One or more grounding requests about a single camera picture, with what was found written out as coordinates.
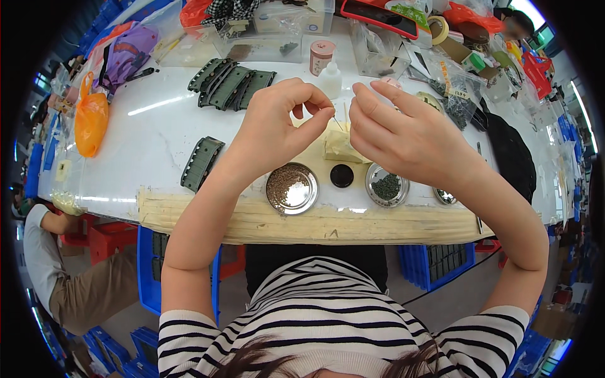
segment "khaki pants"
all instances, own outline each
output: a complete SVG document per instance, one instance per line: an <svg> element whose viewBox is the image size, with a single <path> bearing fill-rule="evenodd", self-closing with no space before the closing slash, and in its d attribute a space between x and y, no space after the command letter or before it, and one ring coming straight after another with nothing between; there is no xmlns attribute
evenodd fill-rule
<svg viewBox="0 0 605 378"><path fill-rule="evenodd" d="M59 277L48 306L61 327L81 336L138 300L137 254L132 251L75 277Z"/></svg>

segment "black and white striped shirt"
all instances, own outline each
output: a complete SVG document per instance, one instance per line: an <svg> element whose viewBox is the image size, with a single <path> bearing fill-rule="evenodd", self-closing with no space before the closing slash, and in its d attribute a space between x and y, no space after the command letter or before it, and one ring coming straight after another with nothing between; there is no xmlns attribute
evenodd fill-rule
<svg viewBox="0 0 605 378"><path fill-rule="evenodd" d="M439 373L447 377L502 377L523 340L528 314L490 308L433 334ZM207 316L172 310L160 317L160 378L206 377L225 357L258 336L272 335L268 362L291 354L284 367L304 377L321 368L379 378L395 360L431 339L426 328L372 279L337 259L311 257L273 272L245 314L222 332Z"/></svg>

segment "white table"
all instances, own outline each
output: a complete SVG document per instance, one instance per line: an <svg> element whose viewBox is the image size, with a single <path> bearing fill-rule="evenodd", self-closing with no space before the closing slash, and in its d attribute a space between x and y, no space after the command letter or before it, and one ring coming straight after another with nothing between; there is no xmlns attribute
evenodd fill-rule
<svg viewBox="0 0 605 378"><path fill-rule="evenodd" d="M334 104L336 118L344 121L343 104L348 109L353 97L353 83L368 84L375 80L358 75L346 20L335 18L330 37L304 36L301 64L242 62L241 65L251 69L276 71L278 74L274 83L295 76L313 83L315 76L309 73L309 46L318 39L329 39L337 47L335 60L343 75L343 90ZM155 62L146 65L154 66ZM110 105L110 121L105 138L94 158L84 159L76 154L70 157L73 160L83 159L74 163L83 166L83 173L81 177L68 178L72 182L67 186L75 191L77 204L86 207L88 212L138 222L136 196L140 187L173 194L190 194L188 189L180 186L180 177L194 145L202 137L210 135L224 141L228 148L240 127L245 111L222 112L211 107L197 106L198 94L187 90L187 84L198 71L197 68L159 69L159 73L118 88ZM427 84L407 79L400 81L409 93L425 91L439 98ZM546 186L540 184L538 177L533 207L541 214L545 224L551 223L558 219L557 200L560 202L561 196L556 193L553 184L556 167L549 166L550 159L542 156L550 146L547 132L534 132L528 118L515 113L510 103L500 103L497 106L492 104L491 109L519 131L532 152L536 170L543 166L546 175L543 182L546 182ZM483 157L497 170L486 133L469 125L463 135L473 148L480 142ZM42 172L40 177L39 196L48 200L53 190L56 164L57 159L53 163L53 169ZM342 189L333 185L321 186L317 204L338 209L369 209L378 206L365 191L343 193ZM418 183L411 184L406 205L445 206L434 197L430 187Z"/></svg>

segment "checkered fabric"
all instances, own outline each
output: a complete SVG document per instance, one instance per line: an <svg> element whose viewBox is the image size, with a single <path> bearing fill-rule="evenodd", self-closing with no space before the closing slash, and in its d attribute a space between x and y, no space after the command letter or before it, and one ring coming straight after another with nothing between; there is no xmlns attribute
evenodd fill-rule
<svg viewBox="0 0 605 378"><path fill-rule="evenodd" d="M209 18L202 20L202 25L214 24L221 30L227 21L250 20L261 0L214 0L206 9Z"/></svg>

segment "phone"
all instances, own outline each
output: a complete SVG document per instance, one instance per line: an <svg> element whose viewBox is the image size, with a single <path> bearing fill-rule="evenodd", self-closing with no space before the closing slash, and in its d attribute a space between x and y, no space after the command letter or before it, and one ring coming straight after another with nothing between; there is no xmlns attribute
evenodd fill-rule
<svg viewBox="0 0 605 378"><path fill-rule="evenodd" d="M360 1L344 0L341 14L348 18L364 21L393 31L412 40L418 39L418 25L416 21L388 9Z"/></svg>

